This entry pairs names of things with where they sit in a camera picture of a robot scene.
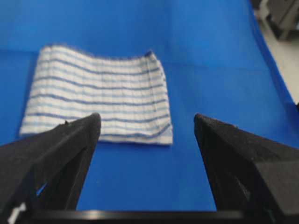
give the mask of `white towel with blue stripes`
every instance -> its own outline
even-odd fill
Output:
[[[101,115],[99,140],[172,144],[165,73],[154,53],[95,57],[63,45],[39,55],[20,134]]]

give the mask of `table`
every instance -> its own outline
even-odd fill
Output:
[[[215,210],[197,112],[299,146],[298,112],[246,0],[12,0],[0,3],[0,30],[0,144],[17,139],[43,45],[109,57],[151,49],[162,62],[173,145],[99,142],[78,210]]]

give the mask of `blue fabric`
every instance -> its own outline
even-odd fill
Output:
[[[298,112],[245,0],[9,1],[0,12],[0,143],[16,138],[47,43],[111,57],[152,49],[164,67],[173,146],[98,143],[79,210],[215,210],[197,112],[299,147]]]

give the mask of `striped towel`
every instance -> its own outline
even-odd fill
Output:
[[[172,144],[165,74],[154,53],[110,59],[62,45],[44,47],[20,134],[44,132],[93,112],[101,115],[99,140]]]

